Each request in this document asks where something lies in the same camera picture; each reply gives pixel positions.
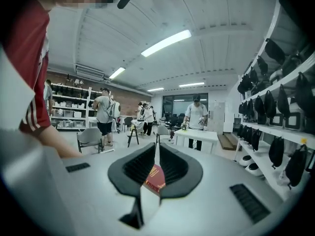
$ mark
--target brown wall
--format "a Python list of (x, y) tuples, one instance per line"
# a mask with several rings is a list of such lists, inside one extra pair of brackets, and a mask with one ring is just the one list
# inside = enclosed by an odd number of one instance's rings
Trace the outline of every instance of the brown wall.
[[(58, 73), (52, 73), (48, 72), (47, 79), (51, 80), (52, 83), (63, 83), (64, 85), (71, 86), (70, 83), (66, 83), (66, 75), (64, 74), (58, 74)], [(141, 95), (135, 92), (126, 91), (123, 89), (115, 88), (108, 86), (106, 84), (96, 83), (84, 80), (84, 85), (82, 88), (89, 89), (89, 87), (92, 87), (92, 90), (99, 91), (100, 88), (109, 88), (111, 90), (111, 94), (114, 96), (114, 100), (118, 101), (121, 106), (121, 115), (123, 116), (134, 116), (135, 110), (138, 107), (138, 104), (140, 101), (149, 101), (151, 102), (151, 97)]]

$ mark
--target air conditioner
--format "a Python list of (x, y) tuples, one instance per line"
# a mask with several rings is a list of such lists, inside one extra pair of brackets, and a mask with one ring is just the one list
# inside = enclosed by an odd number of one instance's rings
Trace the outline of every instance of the air conditioner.
[(94, 68), (87, 66), (76, 65), (75, 71), (78, 77), (86, 78), (92, 81), (103, 81), (104, 73)]

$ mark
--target white ceiling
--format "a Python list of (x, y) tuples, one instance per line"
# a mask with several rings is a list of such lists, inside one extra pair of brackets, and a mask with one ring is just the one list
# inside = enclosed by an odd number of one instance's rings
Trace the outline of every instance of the white ceiling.
[[(276, 0), (131, 0), (123, 10), (54, 8), (49, 68), (75, 74), (75, 63), (101, 70), (134, 89), (205, 82), (235, 84), (260, 48)], [(145, 58), (142, 51), (180, 31), (192, 37)]]

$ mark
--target fluorescent light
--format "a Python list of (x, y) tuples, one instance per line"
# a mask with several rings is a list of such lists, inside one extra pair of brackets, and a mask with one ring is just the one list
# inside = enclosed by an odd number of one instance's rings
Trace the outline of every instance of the fluorescent light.
[(148, 92), (159, 91), (159, 90), (164, 90), (164, 88), (155, 88), (155, 89), (150, 89), (150, 90), (148, 90)]
[(189, 37), (191, 37), (191, 32), (188, 29), (184, 30), (180, 33), (177, 33), (173, 36), (170, 36), (170, 37), (160, 41), (159, 43), (155, 44), (154, 46), (151, 46), (150, 48), (148, 48), (144, 52), (142, 52), (141, 55), (143, 55), (144, 57), (147, 57), (147, 56), (163, 49), (166, 46), (169, 46), (171, 44), (174, 44), (178, 41), (181, 41), (181, 40), (189, 38)]
[(189, 87), (189, 86), (197, 86), (197, 85), (204, 85), (204, 82), (198, 82), (198, 83), (191, 83), (191, 84), (185, 84), (185, 85), (179, 85), (181, 88), (182, 87)]
[(123, 67), (120, 67), (116, 72), (114, 72), (109, 78), (110, 79), (114, 79), (115, 77), (117, 77), (118, 75), (120, 75), (123, 71), (125, 71), (125, 69)]

